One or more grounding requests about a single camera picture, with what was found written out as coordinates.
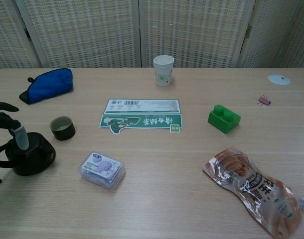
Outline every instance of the clear plastic box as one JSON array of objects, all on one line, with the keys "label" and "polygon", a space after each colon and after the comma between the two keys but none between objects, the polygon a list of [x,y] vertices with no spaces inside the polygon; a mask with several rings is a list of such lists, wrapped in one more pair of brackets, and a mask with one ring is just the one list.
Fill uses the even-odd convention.
[{"label": "clear plastic box", "polygon": [[81,177],[113,190],[125,174],[124,163],[98,152],[91,152],[78,168]]}]

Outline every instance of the paper cup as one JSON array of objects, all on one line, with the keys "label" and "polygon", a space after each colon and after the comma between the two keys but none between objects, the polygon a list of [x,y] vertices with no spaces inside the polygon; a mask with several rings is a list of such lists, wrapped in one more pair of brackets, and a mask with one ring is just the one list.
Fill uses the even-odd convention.
[{"label": "paper cup", "polygon": [[171,84],[171,74],[174,64],[174,58],[171,56],[157,56],[153,59],[155,69],[156,83],[159,86],[168,86]]}]

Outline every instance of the food pouch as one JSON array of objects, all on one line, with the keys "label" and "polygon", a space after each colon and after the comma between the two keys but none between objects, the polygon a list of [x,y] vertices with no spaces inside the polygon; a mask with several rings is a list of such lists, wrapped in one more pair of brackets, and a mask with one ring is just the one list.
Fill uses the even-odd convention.
[{"label": "food pouch", "polygon": [[235,193],[274,238],[289,238],[301,222],[299,205],[291,189],[262,174],[241,151],[230,147],[220,152],[204,165],[203,171]]}]

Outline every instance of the green lego brick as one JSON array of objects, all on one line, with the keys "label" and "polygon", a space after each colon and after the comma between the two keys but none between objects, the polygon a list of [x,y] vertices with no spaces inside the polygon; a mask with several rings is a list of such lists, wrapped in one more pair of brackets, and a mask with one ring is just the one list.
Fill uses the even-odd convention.
[{"label": "green lego brick", "polygon": [[210,112],[207,122],[219,129],[223,133],[228,133],[232,128],[238,125],[241,117],[221,105],[216,105]]}]

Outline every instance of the blue pouch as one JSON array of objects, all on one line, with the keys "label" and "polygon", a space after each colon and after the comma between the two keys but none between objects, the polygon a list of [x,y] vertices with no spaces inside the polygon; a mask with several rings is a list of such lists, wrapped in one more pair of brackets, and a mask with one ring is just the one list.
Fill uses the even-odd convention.
[{"label": "blue pouch", "polygon": [[19,98],[30,105],[67,93],[73,89],[72,72],[68,68],[46,72],[35,79],[28,78],[31,85]]}]

